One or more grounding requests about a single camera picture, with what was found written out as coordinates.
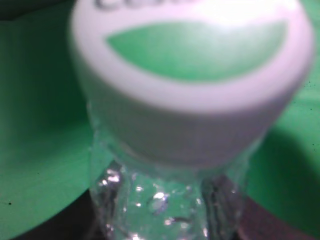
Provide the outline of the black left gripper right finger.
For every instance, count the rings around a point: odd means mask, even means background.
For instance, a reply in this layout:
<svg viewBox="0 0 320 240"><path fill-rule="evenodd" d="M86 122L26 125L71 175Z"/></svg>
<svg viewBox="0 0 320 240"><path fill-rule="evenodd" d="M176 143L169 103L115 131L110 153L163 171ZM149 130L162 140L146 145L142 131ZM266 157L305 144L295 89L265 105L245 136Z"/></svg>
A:
<svg viewBox="0 0 320 240"><path fill-rule="evenodd" d="M204 180L204 204L209 240L231 240L236 235L247 198L247 177L227 175Z"/></svg>

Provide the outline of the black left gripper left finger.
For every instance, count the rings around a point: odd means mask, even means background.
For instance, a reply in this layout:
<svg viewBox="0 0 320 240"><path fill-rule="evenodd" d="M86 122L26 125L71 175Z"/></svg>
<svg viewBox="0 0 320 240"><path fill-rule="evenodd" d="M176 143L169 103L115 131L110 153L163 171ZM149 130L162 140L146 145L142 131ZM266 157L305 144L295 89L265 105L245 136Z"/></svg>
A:
<svg viewBox="0 0 320 240"><path fill-rule="evenodd" d="M123 185L122 166L111 161L91 177L89 195L93 220L85 240L114 240L116 234L116 202Z"/></svg>

